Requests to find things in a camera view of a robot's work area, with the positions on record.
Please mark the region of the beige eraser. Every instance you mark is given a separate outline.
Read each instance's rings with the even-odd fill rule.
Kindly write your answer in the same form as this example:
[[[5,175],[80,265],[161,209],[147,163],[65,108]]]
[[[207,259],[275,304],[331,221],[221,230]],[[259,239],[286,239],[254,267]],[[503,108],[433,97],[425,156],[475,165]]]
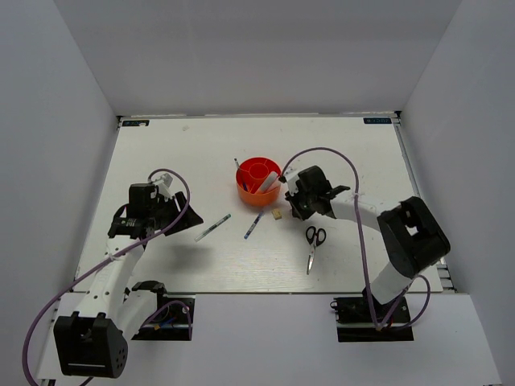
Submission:
[[[280,220],[282,218],[281,212],[278,209],[274,209],[272,211],[272,215],[276,220]]]

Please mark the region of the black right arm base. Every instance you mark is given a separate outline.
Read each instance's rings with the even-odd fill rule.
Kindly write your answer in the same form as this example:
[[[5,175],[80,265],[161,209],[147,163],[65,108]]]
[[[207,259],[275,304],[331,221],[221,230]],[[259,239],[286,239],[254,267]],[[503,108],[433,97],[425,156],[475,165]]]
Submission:
[[[330,307],[336,315],[339,343],[412,342],[412,327],[401,327],[411,320],[407,301],[403,298],[380,331],[373,324],[369,306],[363,297],[334,298]]]

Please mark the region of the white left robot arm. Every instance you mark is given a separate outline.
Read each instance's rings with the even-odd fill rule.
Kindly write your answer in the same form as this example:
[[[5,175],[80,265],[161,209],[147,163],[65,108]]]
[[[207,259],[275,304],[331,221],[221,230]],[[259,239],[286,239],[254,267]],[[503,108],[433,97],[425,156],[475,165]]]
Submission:
[[[53,327],[60,368],[66,376],[118,378],[128,358],[128,342],[148,318],[163,320],[170,301],[158,281],[127,285],[154,235],[169,236],[202,224],[187,193],[170,193],[164,183],[136,183],[129,201],[113,215],[105,264],[76,309]]]

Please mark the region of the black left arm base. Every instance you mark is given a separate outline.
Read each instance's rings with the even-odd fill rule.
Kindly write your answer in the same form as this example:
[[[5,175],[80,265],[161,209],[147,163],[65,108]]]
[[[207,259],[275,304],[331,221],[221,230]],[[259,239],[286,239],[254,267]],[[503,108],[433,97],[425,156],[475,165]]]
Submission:
[[[132,338],[136,341],[191,341],[193,332],[195,295],[163,296],[158,309],[166,306],[150,322],[142,326]]]

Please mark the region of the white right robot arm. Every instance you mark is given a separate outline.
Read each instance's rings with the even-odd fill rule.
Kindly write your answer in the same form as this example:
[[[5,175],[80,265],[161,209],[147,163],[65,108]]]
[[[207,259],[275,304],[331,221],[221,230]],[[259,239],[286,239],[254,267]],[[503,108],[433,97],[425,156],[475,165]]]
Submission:
[[[380,321],[392,301],[415,276],[445,257],[451,245],[425,202],[416,196],[389,203],[358,195],[347,186],[333,187],[322,169],[311,166],[279,178],[287,185],[285,199],[292,215],[307,220],[318,213],[335,220],[353,220],[381,234],[389,262],[364,291],[365,314]]]

